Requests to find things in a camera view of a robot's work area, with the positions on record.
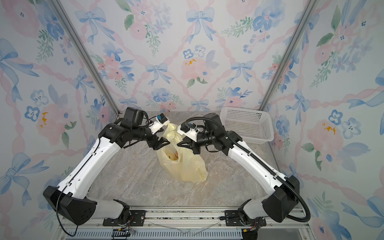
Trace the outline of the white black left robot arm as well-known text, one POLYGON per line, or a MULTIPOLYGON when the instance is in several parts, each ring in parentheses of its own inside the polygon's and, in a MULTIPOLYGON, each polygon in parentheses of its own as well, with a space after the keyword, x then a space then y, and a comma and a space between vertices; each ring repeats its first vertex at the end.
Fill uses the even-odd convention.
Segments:
POLYGON ((47 186, 43 196, 61 218, 77 227, 91 219, 110 219, 119 226, 128 226, 133 217, 130 206, 120 200, 103 201, 87 198, 91 185, 106 164, 121 149, 139 142, 157 151, 170 144, 157 136, 169 124, 164 114, 149 118, 145 111, 128 107, 123 117, 106 125, 94 145, 73 171, 57 186, 47 186))

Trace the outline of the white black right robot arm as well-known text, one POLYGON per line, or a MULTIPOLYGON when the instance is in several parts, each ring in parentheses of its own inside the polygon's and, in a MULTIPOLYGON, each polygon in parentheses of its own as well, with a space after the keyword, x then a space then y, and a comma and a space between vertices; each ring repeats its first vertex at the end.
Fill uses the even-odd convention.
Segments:
POLYGON ((291 215, 291 211, 299 204, 300 183, 295 177, 286 177, 262 160, 246 144, 242 137, 234 131, 227 131, 215 114, 187 119, 177 128, 183 140, 177 145, 190 149, 195 155, 200 154, 201 147, 214 146, 240 164, 266 192, 266 197, 245 201, 238 209, 243 224, 269 217, 281 223, 286 218, 301 221, 291 215))

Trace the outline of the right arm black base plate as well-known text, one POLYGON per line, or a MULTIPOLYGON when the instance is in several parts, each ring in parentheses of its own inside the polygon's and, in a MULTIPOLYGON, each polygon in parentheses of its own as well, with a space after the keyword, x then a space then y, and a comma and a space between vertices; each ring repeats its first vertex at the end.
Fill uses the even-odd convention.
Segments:
POLYGON ((225 210, 224 216, 219 217, 220 221, 225 221, 227 227, 265 227, 267 225, 264 217, 250 219, 246 214, 238 210, 225 210))

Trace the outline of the yellow plastic bag orange print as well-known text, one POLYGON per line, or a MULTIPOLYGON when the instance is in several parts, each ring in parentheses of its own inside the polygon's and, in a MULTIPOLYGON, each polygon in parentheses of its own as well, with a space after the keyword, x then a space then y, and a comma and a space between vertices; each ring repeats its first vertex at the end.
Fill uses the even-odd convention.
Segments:
POLYGON ((178 181, 204 182, 208 176, 205 162, 200 155, 193 154, 192 150, 177 146, 183 140, 177 132, 177 125, 169 123, 163 137, 170 144, 156 151, 160 165, 178 181))

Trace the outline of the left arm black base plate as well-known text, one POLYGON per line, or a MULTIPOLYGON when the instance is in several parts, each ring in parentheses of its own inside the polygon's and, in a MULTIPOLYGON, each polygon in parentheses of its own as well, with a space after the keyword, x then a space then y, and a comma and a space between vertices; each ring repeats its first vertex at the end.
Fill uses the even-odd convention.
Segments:
POLYGON ((143 227, 146 218, 145 210, 129 210, 123 213, 117 219, 104 219, 104 227, 143 227))

